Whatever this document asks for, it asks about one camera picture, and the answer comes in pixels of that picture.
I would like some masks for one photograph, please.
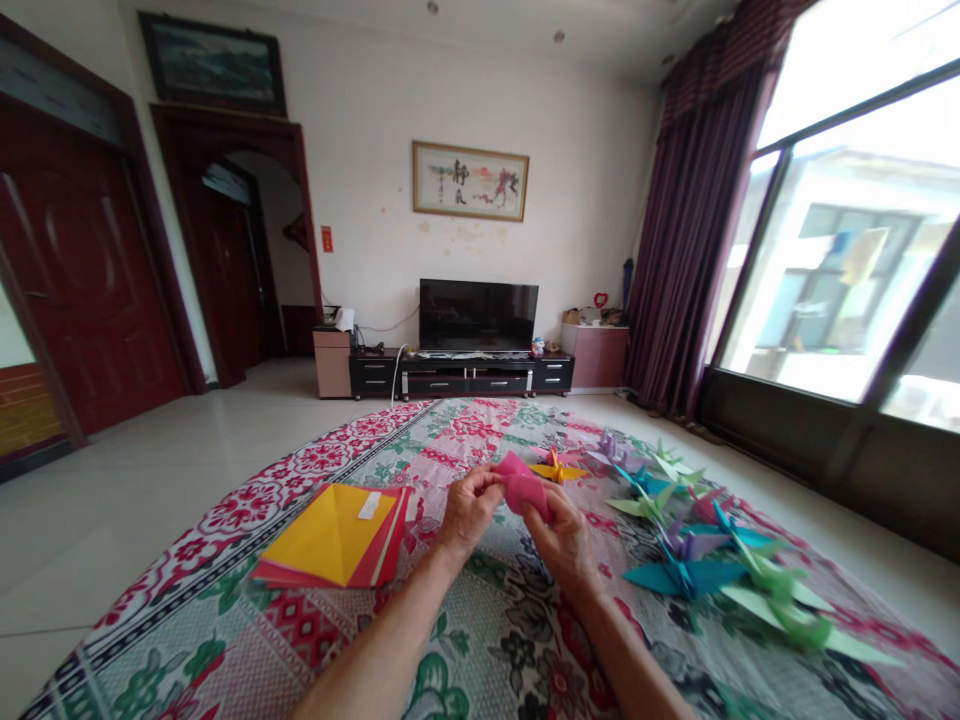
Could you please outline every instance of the bedspread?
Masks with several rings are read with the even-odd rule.
[[[114,603],[25,717],[282,718],[431,545],[451,482],[509,450],[533,462],[530,446],[591,446],[602,431],[513,399],[408,403],[354,420],[209,510]],[[638,451],[657,440],[618,435]],[[565,489],[591,525],[599,569],[634,630],[703,717],[960,717],[960,673],[933,643],[742,500],[733,501],[732,514],[792,543],[781,559],[806,570],[805,583],[834,605],[837,626],[904,667],[869,666],[832,652],[805,655],[723,595],[691,603],[623,580],[627,569],[660,560],[660,550],[651,526],[604,502],[625,497],[623,483],[599,464],[589,467]],[[320,482],[420,492],[392,583],[377,590],[268,590],[249,580],[259,554]],[[618,715],[580,622],[521,518],[501,505],[443,603],[404,717]]]

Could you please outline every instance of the tv screen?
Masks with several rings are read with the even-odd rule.
[[[420,281],[420,349],[529,350],[536,285]]]

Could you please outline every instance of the purple curtain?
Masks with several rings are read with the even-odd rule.
[[[763,112],[793,21],[811,0],[742,0],[665,83],[628,304],[638,403],[695,415],[706,343]]]

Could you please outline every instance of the ceiling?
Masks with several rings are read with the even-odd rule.
[[[670,70],[736,0],[243,0],[452,45],[585,63],[646,82]],[[566,39],[554,43],[563,30]]]

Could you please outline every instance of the picture frame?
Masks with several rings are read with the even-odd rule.
[[[523,222],[530,157],[413,141],[413,211]]]
[[[275,37],[140,12],[161,101],[287,117]]]

